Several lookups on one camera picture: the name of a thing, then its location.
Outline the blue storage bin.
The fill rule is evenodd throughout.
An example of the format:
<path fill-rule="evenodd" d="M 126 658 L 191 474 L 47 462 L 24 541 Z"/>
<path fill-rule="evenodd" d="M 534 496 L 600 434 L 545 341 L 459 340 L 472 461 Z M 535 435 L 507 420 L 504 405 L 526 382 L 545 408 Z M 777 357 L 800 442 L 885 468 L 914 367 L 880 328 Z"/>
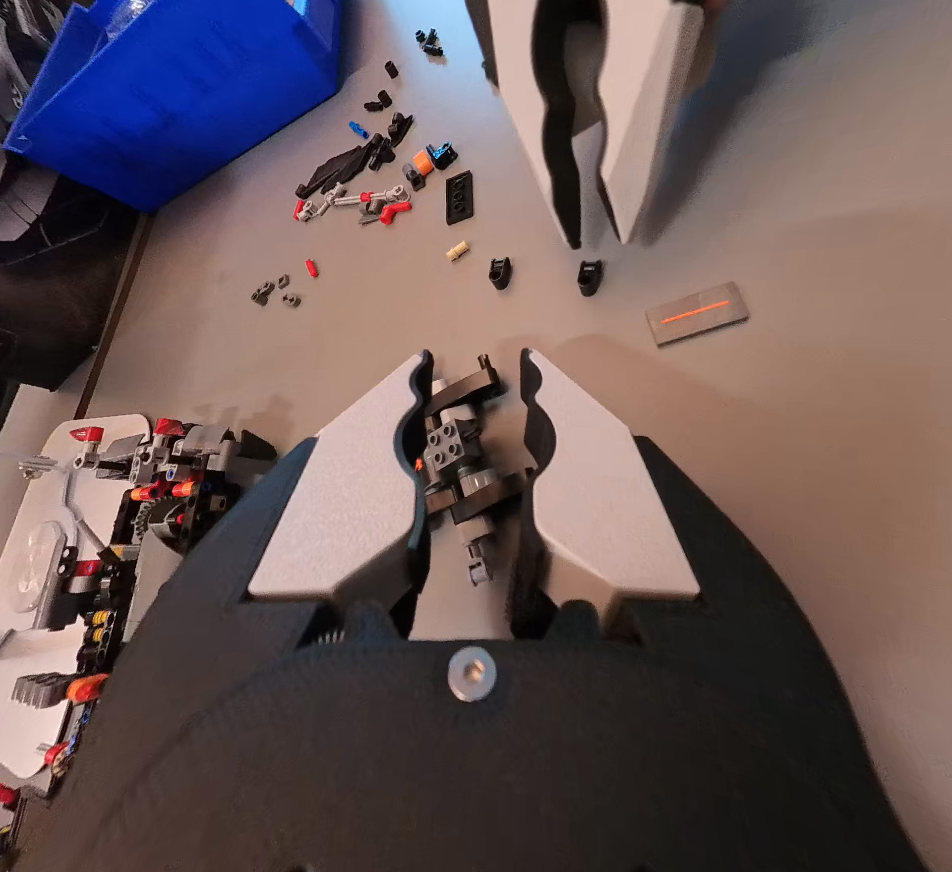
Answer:
<path fill-rule="evenodd" d="M 344 0 L 74 5 L 4 143 L 154 212 L 340 87 Z"/>

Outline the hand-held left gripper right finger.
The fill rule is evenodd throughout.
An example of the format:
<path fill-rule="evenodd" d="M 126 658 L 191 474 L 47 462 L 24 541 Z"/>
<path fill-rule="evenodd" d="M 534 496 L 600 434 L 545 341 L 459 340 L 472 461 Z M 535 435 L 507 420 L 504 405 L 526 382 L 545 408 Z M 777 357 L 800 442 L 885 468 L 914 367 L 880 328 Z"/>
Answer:
<path fill-rule="evenodd" d="M 507 599 L 512 635 L 541 638 L 574 602 L 607 629 L 628 601 L 697 599 L 699 582 L 629 427 L 537 349 L 521 352 L 520 395 L 535 466 Z"/>

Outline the lego car chassis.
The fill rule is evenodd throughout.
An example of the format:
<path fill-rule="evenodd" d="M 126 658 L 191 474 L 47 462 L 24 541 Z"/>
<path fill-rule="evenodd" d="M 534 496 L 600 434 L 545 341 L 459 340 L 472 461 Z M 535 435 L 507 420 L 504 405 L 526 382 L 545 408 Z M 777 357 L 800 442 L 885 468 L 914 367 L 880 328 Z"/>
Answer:
<path fill-rule="evenodd" d="M 11 693 L 12 700 L 36 708 L 67 701 L 70 714 L 58 743 L 40 747 L 50 774 L 48 787 L 2 783 L 4 857 L 13 852 L 28 797 L 54 794 L 65 778 L 106 680 L 162 586 L 277 460 L 267 441 L 244 429 L 236 434 L 227 426 L 163 417 L 150 425 L 149 435 L 117 439 L 107 446 L 99 426 L 70 432 L 78 447 L 73 469 L 65 472 L 64 505 L 74 470 L 128 483 L 106 543 L 82 518 L 74 517 L 75 528 L 96 548 L 90 560 L 79 559 L 78 545 L 65 541 L 58 523 L 45 523 L 30 536 L 30 560 L 49 563 L 46 579 L 36 588 L 20 588 L 38 594 L 33 628 L 58 631 L 80 620 L 84 632 L 73 674 L 24 675 Z M 56 467 L 54 459 L 43 454 L 2 456 L 16 461 L 26 481 Z"/>

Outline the dark lego tile red stripe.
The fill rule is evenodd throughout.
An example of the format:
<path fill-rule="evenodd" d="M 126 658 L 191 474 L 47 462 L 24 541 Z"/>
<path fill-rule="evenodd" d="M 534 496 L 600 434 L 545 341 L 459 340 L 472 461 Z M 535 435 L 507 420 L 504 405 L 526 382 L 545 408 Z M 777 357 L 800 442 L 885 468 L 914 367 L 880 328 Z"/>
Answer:
<path fill-rule="evenodd" d="M 649 307 L 646 319 L 658 348 L 745 323 L 750 312 L 739 286 L 728 281 Z"/>

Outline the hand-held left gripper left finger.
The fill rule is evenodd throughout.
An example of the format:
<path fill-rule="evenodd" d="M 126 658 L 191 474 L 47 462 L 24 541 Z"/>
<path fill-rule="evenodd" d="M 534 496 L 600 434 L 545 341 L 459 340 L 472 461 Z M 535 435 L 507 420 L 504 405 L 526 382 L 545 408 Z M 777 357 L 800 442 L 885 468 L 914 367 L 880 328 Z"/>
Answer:
<path fill-rule="evenodd" d="M 430 564 L 414 466 L 432 379 L 423 349 L 317 432 L 248 583 L 253 599 L 339 613 L 373 601 L 409 636 Z"/>

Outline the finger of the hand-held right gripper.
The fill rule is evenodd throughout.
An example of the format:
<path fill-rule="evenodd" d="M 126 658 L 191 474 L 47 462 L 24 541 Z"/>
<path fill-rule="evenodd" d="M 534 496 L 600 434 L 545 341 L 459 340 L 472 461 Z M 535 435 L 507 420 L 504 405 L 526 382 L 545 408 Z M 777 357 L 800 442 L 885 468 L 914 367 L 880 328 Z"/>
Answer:
<path fill-rule="evenodd" d="M 496 86 L 565 245 L 581 247 L 573 149 L 577 100 L 565 54 L 577 0 L 486 0 Z"/>
<path fill-rule="evenodd" d="M 570 29 L 566 67 L 581 117 L 572 148 L 583 224 L 637 234 L 662 171 L 704 28 L 705 0 L 593 0 L 595 25 Z"/>

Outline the scattered lego pieces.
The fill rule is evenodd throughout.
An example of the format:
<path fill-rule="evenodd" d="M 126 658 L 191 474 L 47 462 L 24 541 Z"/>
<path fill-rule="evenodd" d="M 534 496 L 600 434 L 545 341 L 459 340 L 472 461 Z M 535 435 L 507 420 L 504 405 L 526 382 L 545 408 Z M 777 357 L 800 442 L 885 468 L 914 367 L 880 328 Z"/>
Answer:
<path fill-rule="evenodd" d="M 436 61 L 445 57 L 437 29 L 418 30 L 415 40 L 427 60 Z M 367 111 L 379 113 L 392 104 L 392 97 L 387 90 L 382 90 L 376 99 L 363 105 Z M 364 171 L 375 173 L 384 165 L 396 161 L 399 146 L 411 133 L 414 119 L 413 114 L 406 115 L 395 110 L 386 133 L 375 132 L 373 135 L 351 121 L 351 130 L 363 138 L 363 144 L 331 156 L 316 167 L 306 182 L 298 185 L 293 219 L 306 222 L 324 216 L 331 209 L 353 207 L 361 212 L 361 225 L 379 222 L 389 226 L 398 214 L 411 211 L 412 194 L 407 186 L 415 193 L 425 187 L 428 176 L 435 171 L 445 172 L 455 162 L 458 152 L 451 141 L 447 140 L 441 145 L 428 143 L 402 165 L 401 173 L 407 186 L 401 183 L 391 188 L 349 193 L 348 185 Z"/>

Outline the black grey lego subassembly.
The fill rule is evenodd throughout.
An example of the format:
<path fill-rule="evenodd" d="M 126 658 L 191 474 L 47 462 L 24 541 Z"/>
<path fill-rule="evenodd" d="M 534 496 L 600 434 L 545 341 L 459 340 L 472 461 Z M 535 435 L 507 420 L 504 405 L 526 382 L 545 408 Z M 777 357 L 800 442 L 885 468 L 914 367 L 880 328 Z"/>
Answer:
<path fill-rule="evenodd" d="M 500 474 L 482 445 L 482 408 L 505 389 L 495 370 L 489 375 L 479 366 L 451 384 L 433 380 L 423 420 L 423 450 L 416 463 L 424 480 L 426 513 L 445 515 L 455 526 L 475 587 L 494 577 L 493 513 L 522 495 L 530 475 L 530 470 Z"/>

